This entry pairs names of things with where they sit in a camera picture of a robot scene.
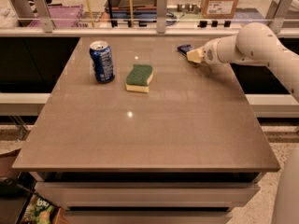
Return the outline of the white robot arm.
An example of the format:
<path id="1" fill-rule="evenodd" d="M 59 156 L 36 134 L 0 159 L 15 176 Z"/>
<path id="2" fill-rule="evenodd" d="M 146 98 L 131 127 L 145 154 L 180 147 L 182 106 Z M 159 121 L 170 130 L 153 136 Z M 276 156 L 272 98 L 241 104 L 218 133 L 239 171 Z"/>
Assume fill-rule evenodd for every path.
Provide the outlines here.
<path id="1" fill-rule="evenodd" d="M 246 24 L 237 35 L 212 39 L 186 56 L 192 63 L 265 66 L 299 102 L 299 55 L 284 47 L 262 23 Z"/>

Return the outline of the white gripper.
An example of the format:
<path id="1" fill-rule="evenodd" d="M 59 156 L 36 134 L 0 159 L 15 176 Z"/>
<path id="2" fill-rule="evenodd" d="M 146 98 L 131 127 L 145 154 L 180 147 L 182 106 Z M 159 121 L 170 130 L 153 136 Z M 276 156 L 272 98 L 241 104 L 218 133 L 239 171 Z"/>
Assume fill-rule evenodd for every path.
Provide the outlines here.
<path id="1" fill-rule="evenodd" d="M 218 44 L 220 40 L 218 38 L 208 41 L 203 50 L 193 49 L 187 52 L 187 59 L 189 62 L 207 64 L 221 64 L 221 60 L 218 56 Z"/>

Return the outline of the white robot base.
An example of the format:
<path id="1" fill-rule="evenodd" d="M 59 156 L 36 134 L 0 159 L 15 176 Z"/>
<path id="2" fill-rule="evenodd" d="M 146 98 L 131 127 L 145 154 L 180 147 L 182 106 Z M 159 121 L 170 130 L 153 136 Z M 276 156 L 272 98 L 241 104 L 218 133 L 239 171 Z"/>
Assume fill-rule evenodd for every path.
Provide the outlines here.
<path id="1" fill-rule="evenodd" d="M 271 224 L 299 224 L 299 148 L 291 152 L 281 173 Z"/>

